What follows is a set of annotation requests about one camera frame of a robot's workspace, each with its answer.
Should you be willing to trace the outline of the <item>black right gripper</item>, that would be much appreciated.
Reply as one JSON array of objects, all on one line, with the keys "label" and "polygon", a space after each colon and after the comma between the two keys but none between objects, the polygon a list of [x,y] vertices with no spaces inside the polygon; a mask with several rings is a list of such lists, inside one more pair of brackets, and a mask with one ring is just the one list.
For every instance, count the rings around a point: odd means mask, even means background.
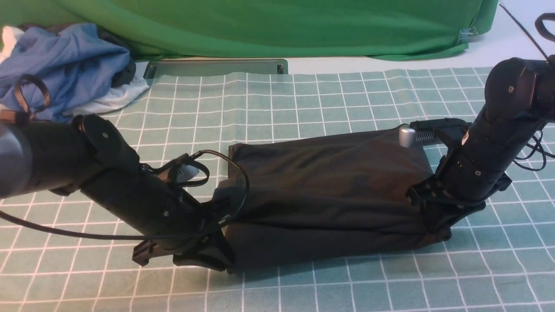
[{"label": "black right gripper", "polygon": [[486,199],[511,184],[507,168],[545,125],[530,114],[496,118],[484,111],[464,134],[437,132],[447,154],[432,176],[407,192],[411,203],[421,207],[428,233],[447,241],[453,225],[483,211]]}]

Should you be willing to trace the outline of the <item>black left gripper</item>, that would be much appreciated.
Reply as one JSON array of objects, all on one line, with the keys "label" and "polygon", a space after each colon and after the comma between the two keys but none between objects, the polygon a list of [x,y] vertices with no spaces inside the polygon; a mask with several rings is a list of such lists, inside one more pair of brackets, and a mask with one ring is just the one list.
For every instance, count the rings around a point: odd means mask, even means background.
[{"label": "black left gripper", "polygon": [[224,231],[192,236],[213,221],[211,205],[168,186],[158,176],[105,170],[83,183],[81,192],[148,239],[133,248],[132,261],[141,267],[168,251],[183,252],[173,256],[176,266],[226,271],[235,264]]}]

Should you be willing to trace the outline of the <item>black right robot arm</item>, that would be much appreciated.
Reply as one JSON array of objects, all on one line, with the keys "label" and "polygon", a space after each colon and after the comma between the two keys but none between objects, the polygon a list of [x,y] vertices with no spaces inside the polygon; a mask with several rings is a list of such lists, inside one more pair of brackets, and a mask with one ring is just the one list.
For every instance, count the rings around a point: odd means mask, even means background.
[{"label": "black right robot arm", "polygon": [[546,124],[554,122],[554,66],[510,58],[490,71],[485,103],[472,123],[430,119],[401,126],[401,146],[444,144],[447,154],[432,176],[410,186],[428,232],[450,235],[452,225],[482,211],[486,200],[512,180],[507,168]]}]

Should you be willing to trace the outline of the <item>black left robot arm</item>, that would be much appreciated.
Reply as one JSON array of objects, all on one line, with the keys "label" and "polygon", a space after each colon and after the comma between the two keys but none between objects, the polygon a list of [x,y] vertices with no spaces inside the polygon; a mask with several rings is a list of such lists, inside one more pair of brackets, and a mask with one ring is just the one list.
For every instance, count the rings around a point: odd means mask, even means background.
[{"label": "black left robot arm", "polygon": [[42,190],[59,196],[79,190],[139,232],[137,236],[66,231],[24,221],[2,212],[2,219],[50,234],[97,240],[139,241],[132,259],[140,266],[155,257],[172,256],[175,265],[216,271],[234,266],[235,257],[222,227],[244,207],[249,192],[244,174],[241,197],[214,197],[200,203],[186,187],[187,169],[209,176],[197,162],[203,154],[228,161],[213,150],[183,154],[154,169],[140,162],[115,126],[97,115],[78,116],[69,124],[32,122],[16,117],[1,122],[1,198]]}]

